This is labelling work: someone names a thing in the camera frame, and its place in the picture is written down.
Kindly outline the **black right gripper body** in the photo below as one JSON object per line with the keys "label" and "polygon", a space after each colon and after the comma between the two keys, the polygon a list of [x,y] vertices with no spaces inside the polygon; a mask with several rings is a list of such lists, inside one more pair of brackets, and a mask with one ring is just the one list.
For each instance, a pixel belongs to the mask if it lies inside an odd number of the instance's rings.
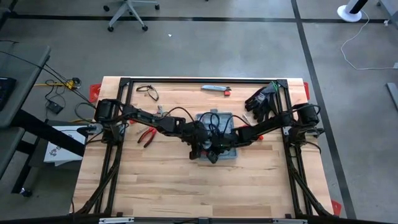
{"label": "black right gripper body", "polygon": [[214,135],[214,151],[229,151],[238,143],[236,133],[216,133]]}

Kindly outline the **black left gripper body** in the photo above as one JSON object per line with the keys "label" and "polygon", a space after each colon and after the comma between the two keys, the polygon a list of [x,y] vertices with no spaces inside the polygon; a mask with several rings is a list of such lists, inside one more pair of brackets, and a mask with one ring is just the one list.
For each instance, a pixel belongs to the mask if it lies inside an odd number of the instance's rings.
{"label": "black left gripper body", "polygon": [[183,125],[183,141],[198,150],[204,150],[203,144],[208,140],[208,131],[203,123],[193,121]]}

